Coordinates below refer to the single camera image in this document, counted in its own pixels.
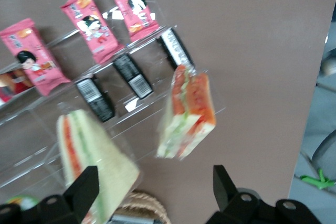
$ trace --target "snack wrapper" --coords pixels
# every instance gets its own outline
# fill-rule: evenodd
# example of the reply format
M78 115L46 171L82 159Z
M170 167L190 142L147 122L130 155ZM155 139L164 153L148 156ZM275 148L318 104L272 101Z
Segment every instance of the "snack wrapper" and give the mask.
M72 184L87 166L97 166L99 194L82 223L105 224L139 182L140 170L127 149L115 143L86 111L63 111L57 137L66 184Z
M1 31L0 37L42 95L49 95L56 86L70 82L57 67L30 18Z
M79 29L96 63L106 62L124 48L108 28L93 0L68 0L61 9Z
M188 68L179 65L159 123L157 157L184 159L215 125L207 74L192 75Z
M21 68L0 74L0 105L33 86Z
M132 42L144 38L159 28L151 18L146 0L115 0L124 17Z

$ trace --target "wicker basket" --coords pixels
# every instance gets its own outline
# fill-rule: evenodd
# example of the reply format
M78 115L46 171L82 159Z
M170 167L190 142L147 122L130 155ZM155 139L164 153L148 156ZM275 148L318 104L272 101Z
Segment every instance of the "wicker basket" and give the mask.
M115 214L158 219L163 224L171 224L163 205L153 196L143 192L130 193Z

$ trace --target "pink snack package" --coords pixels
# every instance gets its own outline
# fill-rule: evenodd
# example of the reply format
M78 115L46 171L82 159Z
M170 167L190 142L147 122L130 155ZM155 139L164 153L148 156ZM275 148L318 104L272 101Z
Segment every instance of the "pink snack package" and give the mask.
M93 0L68 0L61 9L79 29L96 63L106 62L124 48L107 27Z
M131 41L146 37L159 28L151 18L146 0L115 0L124 17Z
M1 31L0 37L42 95L47 96L56 86L70 82L56 66L30 18Z

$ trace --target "sandwich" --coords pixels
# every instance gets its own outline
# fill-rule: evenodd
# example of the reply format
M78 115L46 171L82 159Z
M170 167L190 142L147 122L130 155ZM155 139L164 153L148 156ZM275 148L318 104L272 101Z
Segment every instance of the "sandwich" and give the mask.
M191 75L184 65L179 65L159 126L157 156L185 158L215 125L208 75Z
M138 167L84 110L60 116L57 132L67 185L87 166L98 167L99 195L83 223L105 223L132 189Z

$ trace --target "clear plastic shelf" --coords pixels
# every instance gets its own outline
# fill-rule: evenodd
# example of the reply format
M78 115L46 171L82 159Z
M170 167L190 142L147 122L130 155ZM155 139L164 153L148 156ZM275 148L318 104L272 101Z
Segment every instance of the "clear plastic shelf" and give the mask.
M146 0L159 24L165 18L155 0ZM96 117L74 84L94 73L114 103L116 116L103 123L113 141L123 148L127 142L134 160L152 155L157 147L157 124L163 113L170 91L174 70L156 39L169 26L161 26L151 35L130 43L127 29L118 13L111 7L103 13L116 37L126 47L103 65L95 65L91 53L77 30L70 31L47 46L61 69L72 83L55 88L48 97L35 88L29 89L0 107L0 201L16 195L31 195L41 200L47 195L62 193L65 183L57 144L56 121L62 112L57 105L66 102L71 107L85 109ZM128 53L142 69L153 88L153 93L139 99L120 77L112 60ZM75 59L86 60L75 62ZM7 72L19 64L2 69ZM224 109L221 97L211 81L211 92L216 113Z

